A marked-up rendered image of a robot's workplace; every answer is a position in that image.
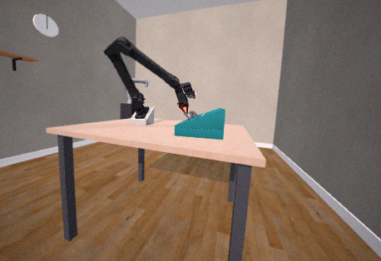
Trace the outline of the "teal control panel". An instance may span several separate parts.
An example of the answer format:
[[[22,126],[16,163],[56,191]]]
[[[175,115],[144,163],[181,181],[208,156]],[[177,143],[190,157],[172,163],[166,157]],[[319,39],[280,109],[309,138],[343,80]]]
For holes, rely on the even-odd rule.
[[[208,113],[212,112],[212,113]],[[224,139],[225,109],[216,109],[197,115],[189,112],[188,119],[175,125],[175,135],[206,139]]]

